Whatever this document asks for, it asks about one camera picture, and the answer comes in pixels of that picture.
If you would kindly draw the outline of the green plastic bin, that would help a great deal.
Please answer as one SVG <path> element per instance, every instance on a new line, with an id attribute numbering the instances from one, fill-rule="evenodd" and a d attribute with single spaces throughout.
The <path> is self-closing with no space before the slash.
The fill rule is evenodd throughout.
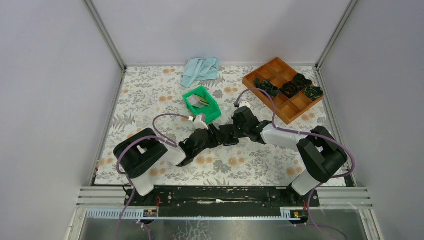
<path id="1" fill-rule="evenodd" d="M 204 115 L 206 124 L 212 123 L 222 113 L 216 100 L 204 86 L 199 86 L 182 96 L 187 108 L 197 117 Z"/>

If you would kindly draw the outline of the black card holder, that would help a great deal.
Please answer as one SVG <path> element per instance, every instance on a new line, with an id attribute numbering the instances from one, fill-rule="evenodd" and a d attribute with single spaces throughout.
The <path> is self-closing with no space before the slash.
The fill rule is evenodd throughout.
<path id="1" fill-rule="evenodd" d="M 229 147 L 240 143 L 239 139 L 235 137 L 234 126 L 232 124 L 220 125 L 218 130 L 218 142 L 220 146 Z"/>

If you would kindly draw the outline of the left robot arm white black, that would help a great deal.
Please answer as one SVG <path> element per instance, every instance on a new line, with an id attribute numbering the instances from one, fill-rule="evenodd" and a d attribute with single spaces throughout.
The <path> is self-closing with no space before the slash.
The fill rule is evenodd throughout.
<path id="1" fill-rule="evenodd" d="M 189 138 L 177 146 L 158 137 L 151 128 L 118 144 L 113 154 L 118 159 L 117 169 L 123 168 L 135 188 L 136 199 L 144 206 L 155 200 L 154 183 L 150 180 L 150 168 L 156 162 L 168 162 L 177 167 L 185 167 L 204 150 L 223 144 L 224 136 L 212 126 L 209 129 L 196 129 Z"/>

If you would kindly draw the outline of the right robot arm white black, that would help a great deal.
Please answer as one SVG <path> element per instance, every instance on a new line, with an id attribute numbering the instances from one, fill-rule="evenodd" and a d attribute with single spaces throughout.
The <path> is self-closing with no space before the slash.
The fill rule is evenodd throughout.
<path id="1" fill-rule="evenodd" d="M 249 138 L 252 142 L 284 147 L 300 154 L 305 170 L 290 183 L 286 193 L 287 201 L 293 206 L 301 205 L 313 188 L 327 183 L 348 160 L 345 150 L 323 126 L 306 133 L 281 130 L 271 121 L 259 121 L 247 106 L 235 110 L 232 120 L 236 138 Z"/>

